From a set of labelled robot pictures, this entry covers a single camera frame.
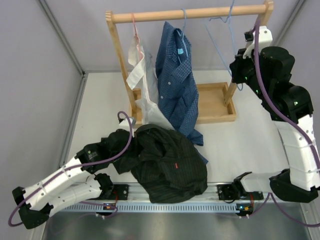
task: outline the white wall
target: white wall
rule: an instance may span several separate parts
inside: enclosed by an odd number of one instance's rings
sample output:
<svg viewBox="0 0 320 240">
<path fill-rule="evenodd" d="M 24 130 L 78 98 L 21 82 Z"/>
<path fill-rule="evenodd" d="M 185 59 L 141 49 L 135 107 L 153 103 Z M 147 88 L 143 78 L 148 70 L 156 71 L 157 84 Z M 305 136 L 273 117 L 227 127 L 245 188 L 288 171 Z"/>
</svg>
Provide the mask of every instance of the white wall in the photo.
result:
<svg viewBox="0 0 320 240">
<path fill-rule="evenodd" d="M 23 225 L 8 226 L 16 206 L 11 191 L 57 166 L 79 83 L 37 1 L 0 1 L 1 239 L 27 239 Z"/>
<path fill-rule="evenodd" d="M 291 82 L 306 88 L 314 108 L 314 132 L 320 146 L 320 1 L 308 0 L 288 31 L 282 47 L 295 57 Z M 320 197 L 317 198 L 320 213 Z"/>
<path fill-rule="evenodd" d="M 268 24 L 274 36 L 278 35 L 296 1 L 274 0 L 274 11 Z M 107 10 L 119 14 L 225 7 L 230 6 L 232 0 L 47 0 L 47 2 L 77 59 L 86 71 L 118 71 L 120 69 L 118 59 L 106 24 Z M 235 6 L 263 2 L 264 0 L 235 0 Z M 255 15 L 235 16 L 231 20 L 238 49 L 245 46 L 244 32 L 253 27 L 255 20 Z M 184 20 L 173 20 L 170 23 L 177 28 L 182 28 Z M 137 23 L 141 39 L 153 55 L 153 61 L 156 60 L 163 24 L 163 21 Z M 133 37 L 133 24 L 118 24 L 117 28 L 124 54 L 127 56 Z M 231 63 L 234 60 L 234 54 L 228 27 L 220 20 L 215 20 L 210 22 L 209 28 L 227 62 Z M 189 19 L 185 34 L 192 44 L 194 69 L 224 68 L 202 19 Z"/>
</svg>

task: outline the wooden clothes rack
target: wooden clothes rack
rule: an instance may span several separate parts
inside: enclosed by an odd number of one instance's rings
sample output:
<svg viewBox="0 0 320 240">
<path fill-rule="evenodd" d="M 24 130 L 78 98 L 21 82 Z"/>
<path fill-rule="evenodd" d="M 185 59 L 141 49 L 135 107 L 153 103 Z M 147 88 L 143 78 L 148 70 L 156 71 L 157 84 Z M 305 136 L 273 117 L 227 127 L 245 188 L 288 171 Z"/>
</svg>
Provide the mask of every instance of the wooden clothes rack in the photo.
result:
<svg viewBox="0 0 320 240">
<path fill-rule="evenodd" d="M 274 9 L 271 0 L 265 0 L 261 5 L 234 6 L 232 16 L 258 15 L 262 26 L 267 25 L 268 20 Z M 198 9 L 186 9 L 187 19 L 226 17 L 229 15 L 230 7 L 210 7 Z M 131 90 L 127 84 L 128 70 L 124 52 L 121 47 L 116 24 L 132 23 L 132 13 L 113 14 L 112 11 L 105 13 L 106 22 L 111 34 L 116 55 L 119 60 L 124 85 L 130 101 L 130 116 L 136 118 L 136 127 L 142 124 L 141 109 L 136 106 L 136 100 L 141 98 L 140 89 Z M 138 12 L 134 13 L 134 21 L 151 22 L 184 19 L 185 14 L 180 10 Z M 235 83 L 228 85 L 227 82 L 197 84 L 199 92 L 198 109 L 199 115 L 197 124 L 233 122 L 236 120 L 236 110 L 232 97 L 237 89 Z"/>
</svg>

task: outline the metal frame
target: metal frame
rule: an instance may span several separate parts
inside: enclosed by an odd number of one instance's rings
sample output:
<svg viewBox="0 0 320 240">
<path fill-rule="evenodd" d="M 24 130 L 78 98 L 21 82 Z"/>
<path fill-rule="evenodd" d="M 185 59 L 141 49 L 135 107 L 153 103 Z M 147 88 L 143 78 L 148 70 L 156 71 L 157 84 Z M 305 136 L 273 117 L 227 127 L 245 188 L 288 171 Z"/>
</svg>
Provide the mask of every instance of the metal frame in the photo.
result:
<svg viewBox="0 0 320 240">
<path fill-rule="evenodd" d="M 63 149 L 60 154 L 60 160 L 59 160 L 59 166 L 60 166 L 67 160 L 67 157 L 68 157 L 68 153 L 70 150 L 71 141 L 72 141 L 72 137 L 74 134 L 74 130 L 75 130 L 82 98 L 83 98 L 84 91 L 85 91 L 85 86 L 86 86 L 88 74 L 86 74 L 85 71 L 83 70 L 83 68 L 81 67 L 76 55 L 74 54 L 68 40 L 66 39 L 63 31 L 61 30 L 61 28 L 57 22 L 57 19 L 55 18 L 54 14 L 51 11 L 46 0 L 36 0 L 36 1 L 38 2 L 40 8 L 43 10 L 44 14 L 47 16 L 48 21 L 51 23 L 54 31 L 56 32 L 57 37 L 61 40 L 61 43 L 62 43 L 64 49 L 68 53 L 70 59 L 72 60 L 72 62 L 75 65 L 76 69 L 81 74 L 78 92 L 77 92 L 77 95 L 76 95 L 76 98 L 75 98 L 75 101 L 73 104 L 73 109 L 72 109 L 70 119 L 68 121 L 68 128 L 67 128 L 67 132 L 65 135 L 65 139 L 63 141 Z M 293 8 L 290 15 L 288 16 L 287 21 L 285 22 L 285 24 L 281 28 L 280 35 L 277 36 L 276 40 L 274 41 L 274 44 L 273 44 L 274 46 L 278 46 L 282 43 L 285 35 L 287 34 L 288 30 L 292 26 L 297 15 L 299 14 L 301 9 L 303 8 L 305 2 L 306 2 L 306 0 L 298 0 L 296 2 L 296 5 Z M 318 214 L 318 211 L 316 209 L 316 205 L 314 202 L 311 202 L 310 204 L 301 204 L 301 209 L 303 211 L 303 215 L 304 215 L 305 221 L 307 223 L 313 224 L 313 223 L 320 222 L 320 216 Z M 45 226 L 46 225 L 43 224 L 37 228 L 34 228 L 32 231 L 30 231 L 28 239 L 29 240 L 41 240 L 43 237 L 44 231 L 45 231 Z M 312 240 L 320 239 L 320 228 L 309 228 L 308 230 L 309 230 L 309 233 L 310 233 Z"/>
<path fill-rule="evenodd" d="M 72 107 L 72 113 L 71 113 L 70 119 L 68 121 L 68 128 L 67 128 L 65 138 L 63 141 L 63 147 L 62 147 L 62 151 L 60 154 L 57 169 L 59 169 L 68 160 L 67 158 L 68 158 L 69 150 L 71 147 L 72 138 L 73 138 L 73 135 L 75 132 L 76 123 L 77 123 L 77 119 L 78 119 L 78 115 L 79 115 L 79 111 L 80 111 L 82 98 L 84 96 L 87 79 L 88 79 L 88 74 L 84 74 L 84 76 L 80 80 L 80 85 L 79 85 L 77 95 L 75 97 L 74 104 Z"/>
<path fill-rule="evenodd" d="M 75 65 L 76 69 L 78 72 L 81 74 L 81 76 L 85 75 L 85 72 L 83 68 L 81 67 L 74 51 L 72 50 L 66 36 L 64 35 L 63 31 L 61 30 L 61 27 L 58 24 L 57 19 L 55 18 L 55 15 L 51 11 L 48 3 L 46 0 L 36 0 L 37 3 L 39 4 L 40 8 L 43 10 L 44 14 L 46 15 L 49 23 L 51 23 L 57 37 L 60 39 L 64 49 L 68 53 L 70 59 L 72 60 L 73 64 Z"/>
<path fill-rule="evenodd" d="M 285 21 L 284 25 L 282 26 L 282 28 L 280 30 L 280 34 L 273 40 L 273 43 L 272 43 L 273 46 L 280 46 L 281 45 L 287 32 L 291 28 L 292 24 L 296 20 L 298 14 L 302 10 L 302 8 L 306 2 L 307 2 L 307 0 L 297 0 L 296 1 L 294 8 L 290 12 L 287 20 Z"/>
</svg>

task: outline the plaid shirt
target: plaid shirt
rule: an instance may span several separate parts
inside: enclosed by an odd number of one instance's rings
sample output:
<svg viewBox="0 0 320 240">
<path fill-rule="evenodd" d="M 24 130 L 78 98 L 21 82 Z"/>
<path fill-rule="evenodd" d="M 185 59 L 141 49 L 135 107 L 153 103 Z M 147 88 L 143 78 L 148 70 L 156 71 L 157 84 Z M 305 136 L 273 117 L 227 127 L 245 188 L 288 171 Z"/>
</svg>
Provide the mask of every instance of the plaid shirt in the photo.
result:
<svg viewBox="0 0 320 240">
<path fill-rule="evenodd" d="M 164 23 L 155 63 L 158 106 L 176 131 L 203 146 L 203 135 L 195 130 L 199 93 L 192 73 L 191 44 L 186 37 L 183 43 L 181 34 L 180 29 Z"/>
</svg>

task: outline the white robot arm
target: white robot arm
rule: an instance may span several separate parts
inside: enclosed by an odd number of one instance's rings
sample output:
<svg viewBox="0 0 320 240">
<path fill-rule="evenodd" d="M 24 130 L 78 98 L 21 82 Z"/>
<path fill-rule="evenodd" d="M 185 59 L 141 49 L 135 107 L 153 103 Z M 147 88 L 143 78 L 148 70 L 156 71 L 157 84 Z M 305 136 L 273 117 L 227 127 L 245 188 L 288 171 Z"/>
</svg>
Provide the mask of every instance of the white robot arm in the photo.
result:
<svg viewBox="0 0 320 240">
<path fill-rule="evenodd" d="M 27 229 L 43 224 L 49 217 L 73 204 L 88 199 L 108 199 L 114 185 L 107 174 L 95 173 L 107 168 L 129 147 L 135 119 L 126 115 L 126 119 L 120 120 L 119 129 L 109 137 L 86 145 L 68 163 L 38 183 L 12 191 L 20 218 Z"/>
<path fill-rule="evenodd" d="M 281 136 L 289 169 L 246 172 L 235 178 L 231 187 L 218 187 L 219 196 L 230 200 L 225 196 L 239 199 L 248 193 L 268 192 L 283 201 L 309 203 L 318 197 L 320 187 L 311 97 L 306 89 L 290 83 L 295 58 L 282 47 L 270 46 L 271 32 L 259 24 L 244 34 L 248 46 L 240 49 L 230 64 L 232 82 L 247 84 L 262 100 Z"/>
</svg>

